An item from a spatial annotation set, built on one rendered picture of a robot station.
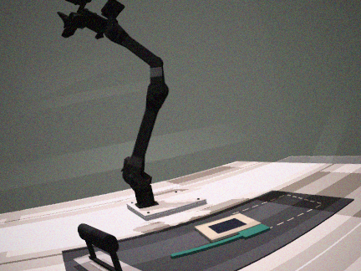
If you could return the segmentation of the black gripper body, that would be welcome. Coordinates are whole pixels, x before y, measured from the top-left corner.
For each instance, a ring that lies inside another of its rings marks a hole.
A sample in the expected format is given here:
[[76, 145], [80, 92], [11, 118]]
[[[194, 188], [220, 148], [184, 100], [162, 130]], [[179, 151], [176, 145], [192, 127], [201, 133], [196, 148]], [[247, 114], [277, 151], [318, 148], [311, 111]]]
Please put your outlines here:
[[[87, 8], [84, 8], [84, 6], [86, 5], [86, 3], [91, 3], [92, 0], [78, 0], [77, 4], [80, 5], [78, 8], [77, 13], [80, 12], [84, 12], [86, 13], [87, 17], [88, 17], [88, 21], [84, 21], [83, 25], [84, 28], [87, 28], [90, 24], [90, 22], [92, 21], [93, 17], [97, 15], [97, 13], [93, 13], [91, 11], [89, 11]], [[62, 33], [62, 37], [64, 38], [68, 38], [70, 36], [72, 36], [74, 34], [71, 34], [70, 32], [66, 31], [66, 28], [64, 29], [63, 33]]]

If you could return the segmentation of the cream tile with dark square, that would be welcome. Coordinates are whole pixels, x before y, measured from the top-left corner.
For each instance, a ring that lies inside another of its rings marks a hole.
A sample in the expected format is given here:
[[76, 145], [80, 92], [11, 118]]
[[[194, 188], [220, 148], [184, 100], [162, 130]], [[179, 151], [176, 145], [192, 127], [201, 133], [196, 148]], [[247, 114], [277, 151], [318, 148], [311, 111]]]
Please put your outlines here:
[[241, 231], [260, 225], [257, 220], [237, 214], [223, 219], [195, 226], [196, 230], [212, 242], [236, 235]]

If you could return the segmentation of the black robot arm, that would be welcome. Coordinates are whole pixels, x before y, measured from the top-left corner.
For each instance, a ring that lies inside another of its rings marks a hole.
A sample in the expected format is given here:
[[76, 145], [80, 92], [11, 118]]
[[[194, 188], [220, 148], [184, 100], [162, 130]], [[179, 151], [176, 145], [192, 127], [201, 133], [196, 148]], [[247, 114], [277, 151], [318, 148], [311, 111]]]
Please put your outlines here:
[[[157, 113], [165, 102], [169, 89], [165, 84], [162, 59], [146, 49], [145, 46], [142, 46], [141, 43], [132, 39], [119, 25], [116, 18], [124, 8], [125, 6], [118, 1], [108, 0], [100, 10], [104, 18], [99, 15], [94, 16], [88, 28], [97, 33], [96, 39], [103, 38], [104, 33], [110, 41], [126, 47], [150, 66], [150, 84], [147, 89], [145, 113], [132, 156], [127, 156], [124, 159], [124, 167], [121, 170], [123, 172], [122, 178], [135, 191], [137, 201], [135, 205], [140, 209], [159, 205], [154, 199], [150, 185], [152, 176], [144, 172], [145, 154]], [[80, 11], [79, 13], [71, 12], [65, 22], [67, 24], [66, 31], [73, 34], [77, 28], [83, 29], [85, 20], [88, 21], [86, 13]]]

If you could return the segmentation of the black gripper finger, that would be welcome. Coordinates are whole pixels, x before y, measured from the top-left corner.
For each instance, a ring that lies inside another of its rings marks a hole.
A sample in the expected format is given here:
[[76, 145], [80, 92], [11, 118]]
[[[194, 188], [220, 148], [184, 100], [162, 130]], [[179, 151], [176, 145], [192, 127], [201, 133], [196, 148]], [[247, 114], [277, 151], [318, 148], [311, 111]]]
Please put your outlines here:
[[62, 18], [62, 20], [64, 22], [64, 28], [66, 28], [67, 24], [65, 24], [65, 22], [67, 21], [69, 16], [64, 13], [61, 13], [61, 12], [58, 12], [58, 15]]
[[68, 1], [68, 2], [70, 2], [70, 3], [73, 3], [74, 5], [78, 5], [78, 4], [77, 4], [78, 0], [65, 0], [65, 1]]

